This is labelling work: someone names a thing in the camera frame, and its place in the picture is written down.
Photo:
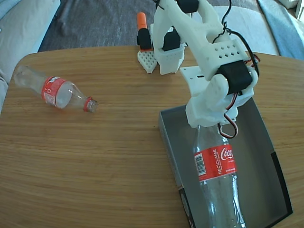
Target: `plastic bottle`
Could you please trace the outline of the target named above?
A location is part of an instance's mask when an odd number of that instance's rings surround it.
[[[193,147],[210,228],[245,228],[238,201],[237,169],[228,140],[218,127],[197,127]]]
[[[92,113],[98,105],[91,97],[84,96],[72,82],[60,77],[47,77],[28,66],[19,66],[14,79],[17,86],[33,90],[47,104],[60,109],[79,108]]]

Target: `empty plastic bottle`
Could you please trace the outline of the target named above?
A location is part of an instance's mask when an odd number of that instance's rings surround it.
[[[17,86],[33,90],[47,104],[60,109],[78,108],[92,113],[98,105],[92,97],[83,95],[72,82],[56,76],[47,77],[28,66],[19,66],[14,79]]]
[[[210,228],[245,228],[232,148],[218,127],[198,126],[193,153],[209,209]]]

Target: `wooden table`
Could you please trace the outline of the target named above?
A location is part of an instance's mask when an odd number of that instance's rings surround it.
[[[0,116],[0,227],[187,228],[157,121],[190,98],[180,73],[148,75],[138,47],[33,54],[21,60],[73,81],[99,101],[94,114],[65,112],[12,81]],[[255,101],[304,227],[304,62],[259,55]],[[183,66],[196,65],[186,51]]]

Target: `open box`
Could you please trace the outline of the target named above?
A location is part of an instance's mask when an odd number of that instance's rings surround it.
[[[192,154],[196,129],[188,125],[185,107],[162,111],[159,128],[190,227],[207,228],[208,208]],[[286,183],[254,100],[238,110],[239,134],[229,143],[237,164],[241,210],[247,228],[269,228],[292,214]]]

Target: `gray carpet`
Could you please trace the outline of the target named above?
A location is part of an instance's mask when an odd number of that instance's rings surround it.
[[[228,0],[209,0],[228,6]],[[233,0],[234,6],[259,11],[257,0]],[[152,0],[61,0],[39,51],[136,44],[136,14],[153,22]]]

